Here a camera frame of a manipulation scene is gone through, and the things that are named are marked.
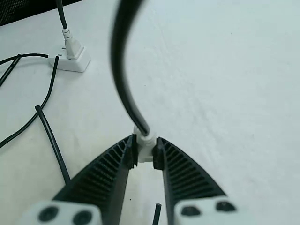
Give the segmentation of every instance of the power cord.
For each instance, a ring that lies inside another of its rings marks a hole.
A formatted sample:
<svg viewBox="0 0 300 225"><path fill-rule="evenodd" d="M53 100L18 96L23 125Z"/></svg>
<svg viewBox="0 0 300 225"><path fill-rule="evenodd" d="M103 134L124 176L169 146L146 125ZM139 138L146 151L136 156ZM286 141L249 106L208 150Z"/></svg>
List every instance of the power cord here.
<svg viewBox="0 0 300 225"><path fill-rule="evenodd" d="M63 10L63 5L62 5L62 1L61 0L56 0L56 6L58 9L58 14L60 15L60 21L61 21L61 25L63 27L63 29L68 28L67 26L67 22L65 19L65 14L64 14L64 10Z"/></svg>
<svg viewBox="0 0 300 225"><path fill-rule="evenodd" d="M64 39L65 39L67 59L77 60L79 58L79 56L81 55L81 53L83 52L84 47L83 47L83 45L80 44L79 41L77 41L75 38L73 38L73 35L67 26L62 1L61 0L55 0L55 1L56 1L58 14L60 16L61 25L63 28L62 34L64 35Z"/></svg>
<svg viewBox="0 0 300 225"><path fill-rule="evenodd" d="M27 57L27 56L31 56L30 54L24 54L24 55L19 55L19 56L14 56L14 57L10 57L10 60L6 59L6 60L3 60L4 62L8 62L8 61L11 61L11 60L15 60L17 58L22 58L23 57ZM43 103L41 104L41 108L43 109L44 106L46 105L50 95L51 95L51 92L52 92L52 88L53 88L53 84L54 84L54 79L55 79L55 75L56 75L56 69L57 69L57 65L58 65L58 60L59 60L59 57L56 56L55 57L55 62L54 62L54 66L53 66L53 71L52 71L52 76L51 76L51 81L50 81L50 86L49 86L49 90L48 90L48 93L43 101ZM18 135L20 135L24 130L26 130L26 128L28 128L30 126L30 124L35 120L35 118L38 116L37 113L35 113L33 115L33 117L23 126L21 127L18 131L16 131L14 134L12 134L11 136L7 137L6 139L4 139L2 142L0 142L0 148L2 148L4 145L6 145L8 142L10 142L11 140L13 140L14 138L16 138Z"/></svg>
<svg viewBox="0 0 300 225"><path fill-rule="evenodd" d="M19 54L19 55L15 55L13 57L10 57L10 58L7 58L7 59L4 59L4 60L0 61L0 66L4 63L9 62L9 61L12 61L12 60L15 60L15 59L18 59L18 58L29 57L29 56L39 56L39 57L43 57L43 58L48 58L48 55L40 54L40 53Z"/></svg>
<svg viewBox="0 0 300 225"><path fill-rule="evenodd" d="M52 132L52 130L50 128L50 125L49 125L49 123L48 123L48 121L47 121L47 119L46 119L46 117L45 117L45 115L42 111L42 108L39 105L37 105L37 106L35 106L35 109L37 111L37 114L38 114L39 118L41 119L41 121L43 123L45 131L47 132L47 135L48 135L49 141L52 145L52 148L53 148L54 154L56 156L57 162L60 166L60 170L61 170L62 176L64 178L65 184L67 184L70 181L70 176L69 176L68 170L66 168L64 159L62 158L62 155L60 153L60 149L59 149L59 147L56 143L53 132Z"/></svg>
<svg viewBox="0 0 300 225"><path fill-rule="evenodd" d="M5 82L6 78L10 75L11 71L15 68L15 66L18 64L21 58L15 59L10 66L7 68L7 70L4 72L3 76L0 78L0 87Z"/></svg>

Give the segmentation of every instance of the white plug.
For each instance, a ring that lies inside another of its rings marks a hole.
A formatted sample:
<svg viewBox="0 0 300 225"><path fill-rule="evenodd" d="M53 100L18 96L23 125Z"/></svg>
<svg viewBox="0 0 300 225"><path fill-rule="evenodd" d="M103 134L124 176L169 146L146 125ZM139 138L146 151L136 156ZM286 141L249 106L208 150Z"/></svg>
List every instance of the white plug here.
<svg viewBox="0 0 300 225"><path fill-rule="evenodd" d="M75 38L69 28L62 29L65 38L66 47L57 47L52 54L49 54L49 63L53 66L55 57L59 56L57 69L83 72L90 62L90 55L86 48L80 44Z"/></svg>
<svg viewBox="0 0 300 225"><path fill-rule="evenodd" d="M150 130L147 136L143 136L140 130L135 126L133 133L136 135L136 143L138 150L138 162L152 162L152 150L156 146L156 134Z"/></svg>

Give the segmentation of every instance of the white power adapter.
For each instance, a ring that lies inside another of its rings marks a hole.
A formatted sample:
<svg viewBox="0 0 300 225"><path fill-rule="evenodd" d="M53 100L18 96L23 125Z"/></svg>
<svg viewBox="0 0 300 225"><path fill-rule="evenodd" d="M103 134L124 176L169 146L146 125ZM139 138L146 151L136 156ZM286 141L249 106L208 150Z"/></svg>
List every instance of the white power adapter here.
<svg viewBox="0 0 300 225"><path fill-rule="evenodd" d="M57 69L83 72L90 62L90 55L75 38L69 28L62 29L66 47L54 48L54 53L49 54L49 63L53 66L55 57L58 56Z"/></svg>
<svg viewBox="0 0 300 225"><path fill-rule="evenodd" d="M90 62L90 55L88 54L85 47L81 54L79 55L78 59L70 60L67 58L67 51L64 47L57 47L55 48L55 54L50 54L48 57L49 63L53 66L55 57L58 56L60 60L58 61L57 69L61 70L68 70L68 71L75 71L75 72L83 72Z"/></svg>

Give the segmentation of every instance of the black ribbed surface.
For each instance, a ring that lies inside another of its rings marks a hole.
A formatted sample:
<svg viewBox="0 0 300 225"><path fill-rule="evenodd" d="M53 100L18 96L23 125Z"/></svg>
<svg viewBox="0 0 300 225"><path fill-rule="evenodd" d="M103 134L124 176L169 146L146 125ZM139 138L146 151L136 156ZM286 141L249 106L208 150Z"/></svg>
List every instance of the black ribbed surface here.
<svg viewBox="0 0 300 225"><path fill-rule="evenodd" d="M104 224L118 224L128 171L133 165L125 162L135 146L131 135L106 150L77 174L54 200L88 203L98 206Z"/></svg>
<svg viewBox="0 0 300 225"><path fill-rule="evenodd" d="M173 225L174 206L180 200L225 195L206 171L175 145L158 138L157 147L164 155L163 172L169 225Z"/></svg>
<svg viewBox="0 0 300 225"><path fill-rule="evenodd" d="M81 0L63 0L68 5ZM0 26L56 8L55 0L0 0Z"/></svg>

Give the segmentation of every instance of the wire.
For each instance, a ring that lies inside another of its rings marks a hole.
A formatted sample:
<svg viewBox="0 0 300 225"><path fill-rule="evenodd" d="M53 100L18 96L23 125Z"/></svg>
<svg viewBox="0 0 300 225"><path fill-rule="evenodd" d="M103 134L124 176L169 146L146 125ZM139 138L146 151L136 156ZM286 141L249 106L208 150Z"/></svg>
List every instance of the wire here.
<svg viewBox="0 0 300 225"><path fill-rule="evenodd" d="M50 81L50 86L49 86L49 90L48 90L48 93L41 105L41 108L43 109L44 106L46 105L50 95L51 95L51 92L52 92L52 88L53 88L53 84L54 84L54 79L55 79L55 75L56 75L56 69L57 69L57 65L58 65L58 60L59 60L59 57L56 56L55 57L55 62L54 62L54 66L53 66L53 71L52 71L52 76L51 76L51 81ZM0 148L2 148L4 145L6 145L8 142L10 142L11 140L13 140L14 138L16 138L19 134L21 134L24 130L26 130L27 127L29 127L29 125L35 120L35 118L38 116L37 113L35 113L33 115L33 117L21 128L19 129L18 131L16 131L14 134L12 134L11 136L5 138L2 142L0 142Z"/></svg>
<svg viewBox="0 0 300 225"><path fill-rule="evenodd" d="M61 21L62 27L63 27L63 29L66 29L66 28L68 28L68 26L67 26L67 22L66 22L65 15L64 15L62 1L61 0L55 0L55 1L56 1L57 9L58 9L58 14L60 15L60 21Z"/></svg>
<svg viewBox="0 0 300 225"><path fill-rule="evenodd" d="M18 59L18 58L29 57L29 56L39 56L39 57L48 58L48 55L40 54L40 53L19 54L19 55L15 55L13 57L10 57L10 58L7 58L5 60L0 61L0 66L4 63L9 62L9 61L12 61L12 60L15 60L15 59Z"/></svg>
<svg viewBox="0 0 300 225"><path fill-rule="evenodd" d="M142 135L147 136L150 128L135 105L124 72L126 39L141 2L142 0L121 0L112 31L111 64L113 79L122 103Z"/></svg>
<svg viewBox="0 0 300 225"><path fill-rule="evenodd" d="M161 210L161 204L156 203L152 225L158 225L159 216L160 216L160 210Z"/></svg>
<svg viewBox="0 0 300 225"><path fill-rule="evenodd" d="M39 105L37 105L37 106L35 106L35 109L37 111L37 114L38 114L39 118L41 119L41 121L44 125L45 131L47 132L47 135L48 135L49 141L52 145L52 148L53 148L54 154L56 156L57 162L60 166L60 170L61 170L62 176L64 178L65 184L67 184L70 181L70 176L69 176L68 170L66 168L64 159L62 158L62 155L60 153L60 149L59 149L59 147L56 143L53 132L52 132L52 130L50 128L50 125L49 125L49 123L48 123L48 121L47 121L47 119L46 119L46 117L45 117L45 115L42 111L42 108Z"/></svg>
<svg viewBox="0 0 300 225"><path fill-rule="evenodd" d="M18 62L20 61L21 58L17 58L15 59L10 66L7 68L7 70L4 72L3 76L0 78L0 87L2 86L2 84L5 82L6 78L8 77L8 75L10 75L11 71L13 71L13 69L15 68L15 66L18 64Z"/></svg>

